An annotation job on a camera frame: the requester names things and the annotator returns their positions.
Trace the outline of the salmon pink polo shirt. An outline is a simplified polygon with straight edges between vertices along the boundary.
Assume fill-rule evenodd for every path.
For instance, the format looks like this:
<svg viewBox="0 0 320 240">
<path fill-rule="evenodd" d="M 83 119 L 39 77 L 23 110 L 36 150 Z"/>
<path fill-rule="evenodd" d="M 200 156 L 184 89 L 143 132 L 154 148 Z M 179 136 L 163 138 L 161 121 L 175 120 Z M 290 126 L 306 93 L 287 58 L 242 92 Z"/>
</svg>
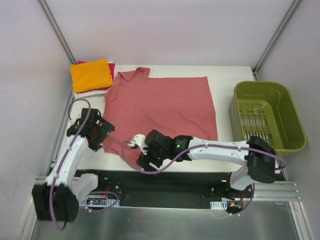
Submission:
<svg viewBox="0 0 320 240">
<path fill-rule="evenodd" d="M 119 72 L 104 96 L 103 118 L 115 130 L 103 141 L 105 153 L 121 156 L 123 141 L 157 130 L 165 136 L 218 140 L 209 81 L 203 77 L 150 77 L 150 69 Z"/>
</svg>

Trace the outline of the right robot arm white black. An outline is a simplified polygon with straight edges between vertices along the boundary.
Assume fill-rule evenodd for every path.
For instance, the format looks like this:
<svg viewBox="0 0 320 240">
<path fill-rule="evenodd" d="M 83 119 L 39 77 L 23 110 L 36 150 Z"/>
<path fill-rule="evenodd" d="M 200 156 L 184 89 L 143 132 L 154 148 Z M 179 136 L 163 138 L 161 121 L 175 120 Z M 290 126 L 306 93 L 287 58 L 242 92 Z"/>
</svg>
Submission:
<svg viewBox="0 0 320 240">
<path fill-rule="evenodd" d="M 163 170 L 164 160 L 172 163 L 213 160 L 239 165 L 238 170 L 228 174 L 225 182 L 213 188 L 218 195 L 230 200 L 243 193 L 248 186 L 272 184 L 276 179 L 276 153 L 257 136 L 248 141 L 219 142 L 189 135 L 171 138 L 152 130 L 147 135 L 135 135 L 129 146 L 141 151 L 136 163 L 149 173 Z"/>
</svg>

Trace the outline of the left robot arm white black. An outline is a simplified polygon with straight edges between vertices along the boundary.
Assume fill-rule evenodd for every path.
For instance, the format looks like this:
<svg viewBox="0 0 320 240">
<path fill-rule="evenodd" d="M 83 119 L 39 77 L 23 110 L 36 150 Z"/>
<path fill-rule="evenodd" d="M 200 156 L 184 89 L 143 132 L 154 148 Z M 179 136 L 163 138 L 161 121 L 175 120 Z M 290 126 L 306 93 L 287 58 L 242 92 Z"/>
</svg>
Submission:
<svg viewBox="0 0 320 240">
<path fill-rule="evenodd" d="M 72 223 L 79 212 L 80 202 L 93 192 L 105 191 L 106 183 L 96 174 L 84 173 L 74 181 L 79 162 L 85 151 L 97 152 L 115 127 L 103 119 L 95 108 L 83 108 L 66 131 L 64 153 L 43 183 L 36 183 L 32 197 L 37 218 L 41 221 Z"/>
</svg>

